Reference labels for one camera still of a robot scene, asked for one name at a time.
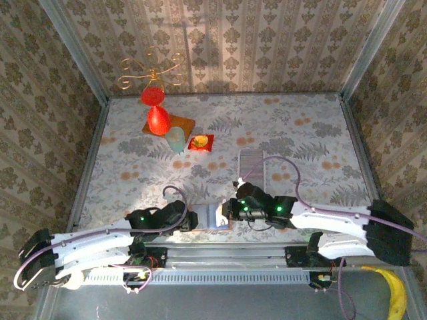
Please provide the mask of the red square dish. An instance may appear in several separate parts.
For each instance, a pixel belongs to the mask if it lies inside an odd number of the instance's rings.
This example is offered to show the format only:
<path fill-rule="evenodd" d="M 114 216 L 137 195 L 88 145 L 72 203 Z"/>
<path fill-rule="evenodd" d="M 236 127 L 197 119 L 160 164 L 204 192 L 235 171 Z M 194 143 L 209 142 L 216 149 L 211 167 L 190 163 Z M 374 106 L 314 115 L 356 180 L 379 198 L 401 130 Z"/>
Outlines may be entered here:
<path fill-rule="evenodd" d="M 191 151 L 211 152 L 214 135 L 196 135 L 191 138 L 188 149 Z"/>

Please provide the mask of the translucent plastic cup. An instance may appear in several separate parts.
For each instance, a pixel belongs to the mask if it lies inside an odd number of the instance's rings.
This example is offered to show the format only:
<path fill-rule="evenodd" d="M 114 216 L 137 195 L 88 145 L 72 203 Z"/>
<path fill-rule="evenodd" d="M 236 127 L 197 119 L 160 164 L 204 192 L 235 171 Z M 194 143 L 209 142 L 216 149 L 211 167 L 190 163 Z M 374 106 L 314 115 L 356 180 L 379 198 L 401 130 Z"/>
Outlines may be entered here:
<path fill-rule="evenodd" d="M 181 127 L 172 127 L 165 135 L 166 141 L 175 153 L 185 149 L 185 133 Z"/>

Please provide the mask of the brown wooden board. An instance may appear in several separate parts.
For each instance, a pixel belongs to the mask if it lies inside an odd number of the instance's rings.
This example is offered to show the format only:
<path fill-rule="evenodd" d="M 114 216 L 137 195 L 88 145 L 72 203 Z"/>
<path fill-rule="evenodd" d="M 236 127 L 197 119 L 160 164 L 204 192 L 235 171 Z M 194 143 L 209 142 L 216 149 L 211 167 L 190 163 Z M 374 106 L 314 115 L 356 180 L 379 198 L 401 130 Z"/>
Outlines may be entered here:
<path fill-rule="evenodd" d="M 171 121 L 172 127 L 180 127 L 184 131 L 185 140 L 187 141 L 189 136 L 191 135 L 191 132 L 193 131 L 193 128 L 195 127 L 195 120 L 189 119 L 187 117 L 180 117 L 177 115 L 169 114 L 169 120 Z M 149 129 L 149 125 L 146 122 L 146 124 L 143 126 L 142 132 L 148 135 L 154 135 L 158 137 L 165 137 L 165 135 L 156 135 L 151 132 Z"/>

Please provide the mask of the slanted metal frame post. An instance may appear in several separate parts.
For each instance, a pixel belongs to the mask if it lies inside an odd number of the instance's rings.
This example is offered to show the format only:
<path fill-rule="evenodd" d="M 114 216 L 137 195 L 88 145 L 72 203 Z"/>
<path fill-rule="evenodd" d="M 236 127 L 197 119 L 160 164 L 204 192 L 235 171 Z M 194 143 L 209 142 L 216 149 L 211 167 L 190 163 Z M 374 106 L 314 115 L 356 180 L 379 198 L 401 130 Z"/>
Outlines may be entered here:
<path fill-rule="evenodd" d="M 386 0 L 341 90 L 344 101 L 348 101 L 353 95 L 405 2 L 406 0 Z"/>
<path fill-rule="evenodd" d="M 108 105 L 109 94 L 104 89 L 89 55 L 84 50 L 84 41 L 78 37 L 75 27 L 71 25 L 71 20 L 66 17 L 62 0 L 39 0 L 39 3 L 76 62 L 99 104 L 104 108 Z"/>

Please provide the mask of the red egg-shaped vase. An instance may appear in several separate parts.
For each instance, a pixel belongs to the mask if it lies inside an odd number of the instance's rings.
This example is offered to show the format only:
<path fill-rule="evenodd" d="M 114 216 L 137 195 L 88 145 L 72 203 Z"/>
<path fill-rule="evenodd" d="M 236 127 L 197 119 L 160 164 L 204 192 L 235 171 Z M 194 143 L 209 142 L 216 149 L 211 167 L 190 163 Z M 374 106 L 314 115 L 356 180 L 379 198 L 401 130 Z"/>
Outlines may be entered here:
<path fill-rule="evenodd" d="M 147 115 L 150 131 L 155 135 L 165 135 L 171 127 L 169 113 L 161 106 L 153 106 Z"/>

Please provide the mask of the grey striped folded cloth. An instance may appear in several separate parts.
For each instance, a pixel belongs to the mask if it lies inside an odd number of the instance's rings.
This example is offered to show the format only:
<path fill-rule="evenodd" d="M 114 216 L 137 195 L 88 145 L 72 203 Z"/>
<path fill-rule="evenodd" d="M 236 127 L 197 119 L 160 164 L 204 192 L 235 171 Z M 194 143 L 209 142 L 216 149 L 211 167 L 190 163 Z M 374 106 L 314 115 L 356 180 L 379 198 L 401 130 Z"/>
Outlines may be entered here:
<path fill-rule="evenodd" d="M 264 159 L 261 149 L 242 149 L 238 156 L 238 181 L 251 183 L 261 190 L 265 189 L 265 165 L 260 163 Z"/>

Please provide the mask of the small circuit board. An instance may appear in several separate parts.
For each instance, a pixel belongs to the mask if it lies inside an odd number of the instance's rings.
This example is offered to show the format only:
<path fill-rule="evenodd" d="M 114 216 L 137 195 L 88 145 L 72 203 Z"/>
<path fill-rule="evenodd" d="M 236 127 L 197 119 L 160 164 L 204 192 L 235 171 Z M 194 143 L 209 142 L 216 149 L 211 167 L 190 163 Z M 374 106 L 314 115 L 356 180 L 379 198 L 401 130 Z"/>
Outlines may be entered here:
<path fill-rule="evenodd" d="M 336 278 L 329 273 L 310 271 L 309 276 L 309 286 L 315 290 L 327 290 L 336 282 Z"/>

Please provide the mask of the red round disc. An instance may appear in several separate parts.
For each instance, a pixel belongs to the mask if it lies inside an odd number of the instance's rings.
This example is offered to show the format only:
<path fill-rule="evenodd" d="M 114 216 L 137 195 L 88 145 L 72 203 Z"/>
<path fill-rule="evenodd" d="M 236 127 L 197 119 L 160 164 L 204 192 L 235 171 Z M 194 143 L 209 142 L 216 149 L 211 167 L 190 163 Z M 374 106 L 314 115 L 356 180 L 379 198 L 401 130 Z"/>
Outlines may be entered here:
<path fill-rule="evenodd" d="M 148 87 L 141 93 L 141 102 L 150 107 L 160 105 L 164 99 L 165 93 L 159 87 Z"/>

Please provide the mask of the blue-grey card holder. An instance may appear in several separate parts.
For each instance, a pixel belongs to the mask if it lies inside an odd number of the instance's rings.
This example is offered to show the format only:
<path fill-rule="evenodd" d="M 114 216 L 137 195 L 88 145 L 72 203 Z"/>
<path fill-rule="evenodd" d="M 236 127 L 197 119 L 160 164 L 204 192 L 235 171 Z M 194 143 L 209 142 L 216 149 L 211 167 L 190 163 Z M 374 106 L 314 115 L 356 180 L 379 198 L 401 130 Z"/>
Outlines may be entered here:
<path fill-rule="evenodd" d="M 197 204 L 190 207 L 197 214 L 196 231 L 226 231 L 232 228 L 224 213 L 225 201 L 211 204 Z"/>

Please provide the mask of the metal table side rail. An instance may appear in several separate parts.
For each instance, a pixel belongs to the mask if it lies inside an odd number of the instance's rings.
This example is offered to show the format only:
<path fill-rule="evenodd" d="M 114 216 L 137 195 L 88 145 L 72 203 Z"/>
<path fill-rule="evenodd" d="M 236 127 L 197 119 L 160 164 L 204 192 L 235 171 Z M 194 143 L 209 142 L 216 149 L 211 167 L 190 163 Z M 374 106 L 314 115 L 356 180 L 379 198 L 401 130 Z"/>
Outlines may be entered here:
<path fill-rule="evenodd" d="M 362 136 L 359 133 L 358 126 L 356 120 L 354 119 L 352 110 L 341 96 L 339 96 L 339 98 L 342 113 L 346 120 L 348 132 L 350 134 L 350 138 L 354 146 L 354 151 L 357 156 L 360 170 L 362 172 L 362 176 L 366 185 L 366 190 L 371 200 L 371 205 L 368 207 L 368 212 L 370 214 L 370 222 L 364 226 L 364 230 L 366 230 L 366 236 L 368 237 L 367 246 L 373 249 L 374 245 L 379 245 L 382 243 L 382 240 L 385 240 L 385 235 L 383 235 L 382 232 L 391 230 L 391 226 L 385 225 L 384 223 L 390 222 L 387 221 L 387 210 L 392 211 L 392 209 L 391 206 L 381 198 L 378 192 L 374 175 L 372 173 L 370 163 L 368 161 L 368 154 L 365 150 Z"/>
<path fill-rule="evenodd" d="M 81 175 L 81 179 L 77 188 L 73 206 L 71 208 L 68 224 L 66 227 L 66 232 L 71 233 L 75 227 L 79 226 L 81 219 L 81 213 L 83 211 L 85 198 L 87 195 L 87 190 L 89 188 L 89 182 L 95 166 L 95 161 L 99 146 L 101 144 L 101 138 L 103 136 L 103 131 L 107 122 L 107 117 L 109 114 L 109 101 L 101 108 L 99 118 L 97 120 L 93 137 L 91 139 L 91 145 L 89 151 L 87 152 L 87 159 L 85 162 L 85 167 Z"/>

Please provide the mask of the yellow banana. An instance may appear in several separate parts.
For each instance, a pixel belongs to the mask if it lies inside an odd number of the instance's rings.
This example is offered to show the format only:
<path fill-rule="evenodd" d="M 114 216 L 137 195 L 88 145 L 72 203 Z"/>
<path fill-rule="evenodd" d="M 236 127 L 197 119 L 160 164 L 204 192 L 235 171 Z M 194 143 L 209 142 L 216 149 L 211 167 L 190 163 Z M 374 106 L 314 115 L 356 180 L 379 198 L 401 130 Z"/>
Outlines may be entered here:
<path fill-rule="evenodd" d="M 381 274 L 385 278 L 390 289 L 390 305 L 387 320 L 403 320 L 406 312 L 408 298 L 404 282 L 395 272 L 379 269 L 371 266 L 362 266 L 363 270 L 373 271 Z"/>

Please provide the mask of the floral patterned tablecloth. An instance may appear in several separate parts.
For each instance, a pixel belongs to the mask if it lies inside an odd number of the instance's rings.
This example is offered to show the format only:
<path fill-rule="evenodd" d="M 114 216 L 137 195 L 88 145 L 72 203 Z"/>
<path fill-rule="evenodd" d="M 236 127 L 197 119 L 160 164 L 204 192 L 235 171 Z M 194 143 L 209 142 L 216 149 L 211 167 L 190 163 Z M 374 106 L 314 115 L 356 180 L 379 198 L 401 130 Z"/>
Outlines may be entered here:
<path fill-rule="evenodd" d="M 214 135 L 211 152 L 174 153 L 165 139 L 142 132 L 148 108 L 139 99 L 112 100 L 78 229 L 182 197 L 192 205 L 228 199 L 246 148 L 264 151 L 270 195 L 371 204 L 335 93 L 169 96 L 164 105 L 194 119 L 194 135 Z"/>

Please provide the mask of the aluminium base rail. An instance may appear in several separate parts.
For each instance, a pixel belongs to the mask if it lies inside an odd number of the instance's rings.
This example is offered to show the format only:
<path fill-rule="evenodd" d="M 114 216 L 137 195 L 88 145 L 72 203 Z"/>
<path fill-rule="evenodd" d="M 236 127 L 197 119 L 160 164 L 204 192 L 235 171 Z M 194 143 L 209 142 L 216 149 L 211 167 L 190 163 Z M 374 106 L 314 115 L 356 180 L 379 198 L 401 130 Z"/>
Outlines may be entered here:
<path fill-rule="evenodd" d="M 149 243 L 147 249 L 164 247 L 170 265 L 276 266 L 303 269 L 327 269 L 338 266 L 341 258 L 350 262 L 348 253 L 325 258 L 296 243 Z"/>

